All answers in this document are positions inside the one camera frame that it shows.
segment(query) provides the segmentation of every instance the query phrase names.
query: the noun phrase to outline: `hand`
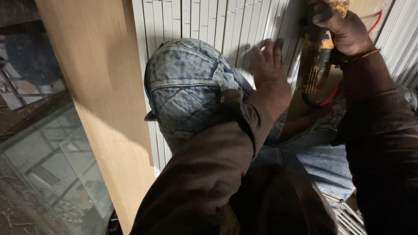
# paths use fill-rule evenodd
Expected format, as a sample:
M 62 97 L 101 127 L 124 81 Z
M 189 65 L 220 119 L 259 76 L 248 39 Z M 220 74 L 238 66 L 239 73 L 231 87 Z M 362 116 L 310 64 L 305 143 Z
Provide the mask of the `hand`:
M 345 55 L 353 56 L 376 49 L 369 37 L 366 26 L 352 11 L 347 12 L 346 18 L 340 13 L 334 13 L 328 20 L 322 15 L 313 18 L 314 24 L 327 27 L 334 34 L 335 47 Z
M 252 73 L 257 90 L 246 102 L 265 107 L 272 120 L 277 120 L 291 101 L 290 86 L 283 71 L 282 47 L 283 40 L 278 39 L 273 45 L 269 38 L 262 53 L 257 46 L 252 52 Z
M 257 89 L 268 82 L 283 87 L 284 92 L 289 91 L 290 94 L 290 87 L 284 73 L 282 48 L 283 39 L 281 38 L 274 44 L 271 38 L 267 39 L 263 52 L 257 46 L 252 48 L 252 73 Z

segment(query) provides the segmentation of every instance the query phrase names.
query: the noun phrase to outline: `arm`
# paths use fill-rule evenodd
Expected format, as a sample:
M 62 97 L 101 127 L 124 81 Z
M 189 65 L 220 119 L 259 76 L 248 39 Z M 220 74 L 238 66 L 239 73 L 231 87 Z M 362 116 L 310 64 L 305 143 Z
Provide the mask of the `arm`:
M 375 49 L 357 15 L 326 26 L 351 58 Z M 395 88 L 380 53 L 342 66 L 347 113 L 339 126 L 369 234 L 418 231 L 418 132 L 411 105 Z
M 191 138 L 172 157 L 142 201 L 132 234 L 219 234 L 220 210 L 290 103 L 279 52 L 272 41 L 263 53 L 254 50 L 262 70 L 255 74 L 257 91 L 245 103 L 242 91 L 221 94 L 221 124 Z

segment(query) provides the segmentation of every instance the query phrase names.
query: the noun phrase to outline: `bracelet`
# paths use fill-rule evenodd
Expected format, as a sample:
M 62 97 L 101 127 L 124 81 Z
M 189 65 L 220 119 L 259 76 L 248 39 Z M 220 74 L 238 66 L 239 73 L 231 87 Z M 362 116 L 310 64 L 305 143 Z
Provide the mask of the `bracelet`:
M 381 49 L 376 49 L 376 50 L 373 50 L 373 51 L 370 51 L 370 52 L 367 52 L 366 54 L 364 54 L 364 55 L 362 55 L 362 56 L 360 56 L 360 57 L 357 57 L 357 58 L 354 58 L 354 59 L 352 59 L 352 60 L 344 60 L 344 64 L 347 64 L 347 63 L 349 63 L 349 62 L 353 62 L 353 61 L 356 61 L 356 60 L 358 60 L 358 59 L 362 59 L 362 58 L 364 58 L 364 57 L 367 57 L 367 56 L 369 56 L 369 55 L 371 55 L 371 54 L 374 54 L 374 53 L 376 53 L 376 52 L 379 52 L 379 51 L 381 51 Z

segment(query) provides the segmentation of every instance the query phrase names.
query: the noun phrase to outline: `right hand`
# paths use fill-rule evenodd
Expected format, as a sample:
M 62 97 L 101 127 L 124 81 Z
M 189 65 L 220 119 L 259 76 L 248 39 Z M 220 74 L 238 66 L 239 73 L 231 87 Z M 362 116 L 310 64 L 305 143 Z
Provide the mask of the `right hand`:
M 316 15 L 313 23 L 330 29 L 334 34 L 334 45 L 341 53 L 353 56 L 376 49 L 366 26 L 352 11 L 347 11 L 346 18 L 343 18 L 340 13 L 334 13 L 325 21 L 321 21 L 321 17 L 321 15 Z

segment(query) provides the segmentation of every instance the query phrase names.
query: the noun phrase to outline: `tool vent slot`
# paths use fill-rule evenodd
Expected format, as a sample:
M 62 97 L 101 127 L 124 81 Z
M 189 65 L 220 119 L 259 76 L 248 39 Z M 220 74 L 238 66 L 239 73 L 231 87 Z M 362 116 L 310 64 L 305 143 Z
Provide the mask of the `tool vent slot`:
M 309 75 L 308 86 L 306 88 L 307 94 L 312 94 L 314 92 L 317 79 L 318 79 L 318 70 L 315 68 L 312 68 L 311 73 Z

